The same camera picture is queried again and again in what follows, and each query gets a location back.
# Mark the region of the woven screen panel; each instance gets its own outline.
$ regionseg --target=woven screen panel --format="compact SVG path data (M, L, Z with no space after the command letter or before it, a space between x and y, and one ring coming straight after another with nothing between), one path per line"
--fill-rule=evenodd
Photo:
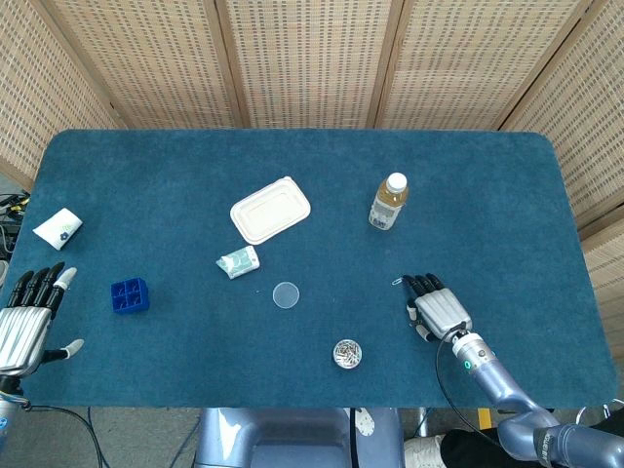
M55 0L55 5L135 125L233 126L202 0Z
M116 128L81 72L23 0L0 1L0 158L29 188L52 136Z
M359 128L390 0L228 0L253 127Z
M617 358L624 357L624 220L607 230L607 238L599 243L589 238L583 242L583 249L606 339Z
M576 216L613 208L599 204L624 187L624 0L606 2L505 130L553 141Z
M381 127L493 129L577 0L415 0Z

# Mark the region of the bottle label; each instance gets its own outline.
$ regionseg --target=bottle label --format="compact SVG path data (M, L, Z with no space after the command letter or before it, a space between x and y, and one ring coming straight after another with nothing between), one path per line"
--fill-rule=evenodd
M374 202L372 202L372 207L370 207L370 224L379 229L390 229L402 207L391 207L374 197Z

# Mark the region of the blue tablecloth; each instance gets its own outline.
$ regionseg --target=blue tablecloth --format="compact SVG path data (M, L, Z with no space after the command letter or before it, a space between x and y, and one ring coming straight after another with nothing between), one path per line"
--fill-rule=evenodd
M407 175L396 226L368 223L388 174ZM257 246L230 281L215 261L245 246L234 203L282 176L311 215ZM61 252L32 229L62 207L84 225ZM39 404L444 406L435 344L409 326L402 274L435 272L540 404L615 394L614 369L553 148L543 136L413 131L69 131L50 143L8 284L64 260L78 275L49 347L72 360L23 383ZM112 312L110 285L139 276L146 312ZM291 310L272 290L298 285ZM354 338L355 370L332 361ZM460 406L486 405L447 349Z

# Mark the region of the plastic bottle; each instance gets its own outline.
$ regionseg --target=plastic bottle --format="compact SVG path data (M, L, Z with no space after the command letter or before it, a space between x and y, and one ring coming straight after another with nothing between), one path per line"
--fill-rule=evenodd
M370 207L370 224L384 231L390 229L397 220L409 194L408 179L401 173L391 174L381 182L374 196Z

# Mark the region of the white sneaker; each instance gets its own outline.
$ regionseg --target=white sneaker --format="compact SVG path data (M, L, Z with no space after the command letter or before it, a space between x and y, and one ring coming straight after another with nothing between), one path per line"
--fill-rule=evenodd
M406 468L447 468L440 456L443 437L416 437L406 441Z

